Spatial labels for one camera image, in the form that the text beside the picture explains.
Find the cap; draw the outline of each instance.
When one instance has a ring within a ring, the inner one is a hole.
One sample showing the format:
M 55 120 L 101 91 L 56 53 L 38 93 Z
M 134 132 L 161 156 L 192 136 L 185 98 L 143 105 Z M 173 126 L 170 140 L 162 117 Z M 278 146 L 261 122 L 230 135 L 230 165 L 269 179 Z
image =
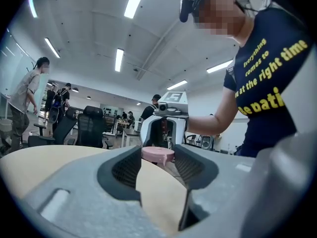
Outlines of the cap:
M 159 100 L 160 98 L 161 98 L 160 94 L 155 94 L 152 99 L 158 99 Z
M 71 83 L 67 83 L 65 86 L 69 86 L 69 89 L 71 89 Z

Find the pink object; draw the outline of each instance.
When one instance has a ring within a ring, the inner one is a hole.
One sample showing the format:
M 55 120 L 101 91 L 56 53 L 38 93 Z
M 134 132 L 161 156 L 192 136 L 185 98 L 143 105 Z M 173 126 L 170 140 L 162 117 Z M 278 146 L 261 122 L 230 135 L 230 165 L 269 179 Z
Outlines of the pink object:
M 163 163 L 165 166 L 167 161 L 172 161 L 174 159 L 174 151 L 155 146 L 143 147 L 142 158 L 150 162 Z

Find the backpack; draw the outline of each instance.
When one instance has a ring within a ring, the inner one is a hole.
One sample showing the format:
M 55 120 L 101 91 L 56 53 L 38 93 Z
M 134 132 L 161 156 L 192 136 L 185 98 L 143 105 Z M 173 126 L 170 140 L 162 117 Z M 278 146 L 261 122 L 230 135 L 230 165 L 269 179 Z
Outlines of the backpack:
M 64 104 L 64 97 L 63 95 L 67 92 L 67 90 L 64 90 L 63 92 L 61 92 L 61 89 L 59 89 L 54 98 L 53 98 L 53 102 L 52 102 L 52 107 L 54 108 L 62 108 L 63 104 Z

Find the person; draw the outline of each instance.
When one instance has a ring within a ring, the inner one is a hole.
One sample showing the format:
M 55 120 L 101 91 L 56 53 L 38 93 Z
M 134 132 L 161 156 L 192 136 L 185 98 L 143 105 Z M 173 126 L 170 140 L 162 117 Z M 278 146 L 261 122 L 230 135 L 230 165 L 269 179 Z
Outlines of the person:
M 23 132 L 29 126 L 29 119 L 26 114 L 30 102 L 34 106 L 33 113 L 38 113 L 38 107 L 35 102 L 34 94 L 39 88 L 40 75 L 49 74 L 50 60 L 42 57 L 37 60 L 32 71 L 28 72 L 17 85 L 15 92 L 12 94 L 9 103 L 12 112 L 12 135 L 11 151 L 20 149 L 20 139 Z
M 65 115 L 65 107 L 69 107 L 69 90 L 71 89 L 71 84 L 67 83 L 62 89 L 58 90 L 60 95 L 62 96 L 62 104 L 58 110 L 57 121 L 53 123 L 53 132 L 56 130 L 58 124 L 62 121 Z
M 155 94 L 152 98 L 152 105 L 147 106 L 144 110 L 143 113 L 141 114 L 141 122 L 143 122 L 144 120 L 146 120 L 147 118 L 149 118 L 150 116 L 153 115 L 153 112 L 155 109 L 159 108 L 159 99 L 160 99 L 160 95 L 159 94 Z
M 47 97 L 46 97 L 46 102 L 45 102 L 45 113 L 44 113 L 44 120 L 46 120 L 46 114 L 47 112 L 50 112 L 51 107 L 52 107 L 52 101 L 55 96 L 55 85 L 52 85 L 51 89 L 47 91 Z
M 214 116 L 189 117 L 196 134 L 224 132 L 238 111 L 249 118 L 240 155 L 256 157 L 296 132 L 281 93 L 304 64 L 313 42 L 294 14 L 271 2 L 255 18 L 237 0 L 182 0 L 180 20 L 191 13 L 199 28 L 234 39 L 240 46 L 227 70 Z
M 129 125 L 128 125 L 128 129 L 130 129 L 130 126 L 134 123 L 134 116 L 133 116 L 133 113 L 132 113 L 132 111 L 129 111 L 129 120 L 128 120 L 128 122 L 129 122 Z
M 128 118 L 128 115 L 127 115 L 125 112 L 123 112 L 123 113 L 122 113 L 122 118 L 123 118 L 123 119 L 127 119 L 127 118 Z

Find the beige table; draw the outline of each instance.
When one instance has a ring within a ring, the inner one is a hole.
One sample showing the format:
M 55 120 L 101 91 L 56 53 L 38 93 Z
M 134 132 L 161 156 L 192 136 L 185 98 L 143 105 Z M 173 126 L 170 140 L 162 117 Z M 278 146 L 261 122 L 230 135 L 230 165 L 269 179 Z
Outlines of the beige table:
M 68 145 L 32 147 L 1 158 L 0 172 L 10 192 L 23 198 L 63 165 L 105 151 Z M 185 204 L 185 187 L 163 169 L 142 160 L 136 189 L 151 221 L 169 235 L 177 233 Z

